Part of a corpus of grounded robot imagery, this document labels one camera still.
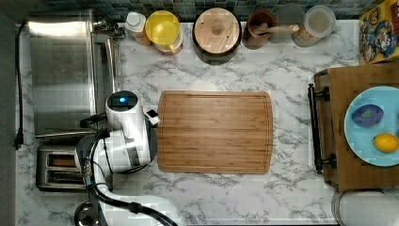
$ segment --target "white lid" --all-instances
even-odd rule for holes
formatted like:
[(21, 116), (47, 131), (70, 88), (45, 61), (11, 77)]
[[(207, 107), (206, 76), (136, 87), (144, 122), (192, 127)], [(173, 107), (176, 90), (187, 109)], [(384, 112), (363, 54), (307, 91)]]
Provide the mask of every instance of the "white lid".
[(315, 6), (305, 15), (305, 28), (306, 31), (317, 38), (323, 38), (329, 35), (335, 26), (334, 12), (324, 6)]
[(125, 28), (133, 32), (141, 32), (144, 29), (146, 17), (137, 12), (127, 14)]

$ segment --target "lemon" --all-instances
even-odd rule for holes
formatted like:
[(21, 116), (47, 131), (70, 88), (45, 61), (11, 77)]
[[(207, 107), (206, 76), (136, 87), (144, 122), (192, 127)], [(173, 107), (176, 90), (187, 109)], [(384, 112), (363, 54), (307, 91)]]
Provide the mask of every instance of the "lemon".
[(384, 153), (393, 153), (399, 147), (399, 140), (391, 134), (379, 134), (374, 137), (375, 147)]

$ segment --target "cereal box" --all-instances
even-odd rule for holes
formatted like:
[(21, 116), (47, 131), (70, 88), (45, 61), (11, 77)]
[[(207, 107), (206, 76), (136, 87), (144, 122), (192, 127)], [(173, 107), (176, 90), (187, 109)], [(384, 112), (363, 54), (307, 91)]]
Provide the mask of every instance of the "cereal box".
[(386, 0), (360, 17), (360, 64), (399, 59), (399, 0)]

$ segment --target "purple object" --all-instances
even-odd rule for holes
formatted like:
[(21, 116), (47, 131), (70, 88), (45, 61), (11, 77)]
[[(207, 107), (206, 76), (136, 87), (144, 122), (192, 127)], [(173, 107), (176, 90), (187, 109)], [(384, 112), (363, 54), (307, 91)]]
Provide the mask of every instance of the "purple object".
[(352, 120), (364, 127), (379, 123), (384, 116), (384, 111), (377, 105), (363, 105), (352, 114)]

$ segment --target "tile backsplash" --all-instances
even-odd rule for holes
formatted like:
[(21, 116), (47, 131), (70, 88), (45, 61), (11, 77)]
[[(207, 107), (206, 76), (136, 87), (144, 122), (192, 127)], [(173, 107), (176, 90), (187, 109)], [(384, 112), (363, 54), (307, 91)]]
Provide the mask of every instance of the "tile backsplash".
[(337, 19), (357, 19), (375, 7), (377, 0), (43, 0), (52, 9), (96, 8), (108, 18), (123, 22), (128, 12), (136, 11), (150, 16), (156, 10), (168, 10), (182, 22), (194, 22), (208, 8), (226, 8), (240, 21), (246, 21), (256, 9), (267, 9), (277, 14), (287, 3), (296, 3), (305, 12), (315, 6), (331, 8)]

